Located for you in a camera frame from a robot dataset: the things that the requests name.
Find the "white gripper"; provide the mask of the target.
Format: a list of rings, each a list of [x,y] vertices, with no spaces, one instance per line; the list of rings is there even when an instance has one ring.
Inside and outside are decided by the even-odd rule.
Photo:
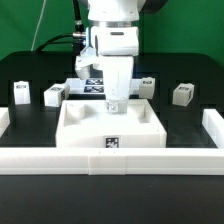
[[[132,56],[101,56],[94,48],[85,47],[76,57],[75,71],[81,80],[85,80],[90,77],[90,66],[101,70],[107,110],[109,112],[126,112],[133,64]]]

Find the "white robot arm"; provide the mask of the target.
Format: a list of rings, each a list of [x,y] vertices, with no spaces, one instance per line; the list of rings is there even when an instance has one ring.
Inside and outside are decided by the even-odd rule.
[[[80,0],[88,7],[86,46],[76,57],[82,80],[90,67],[103,73],[107,110],[125,113],[130,96],[134,57],[139,54],[139,13],[156,13],[168,0]]]

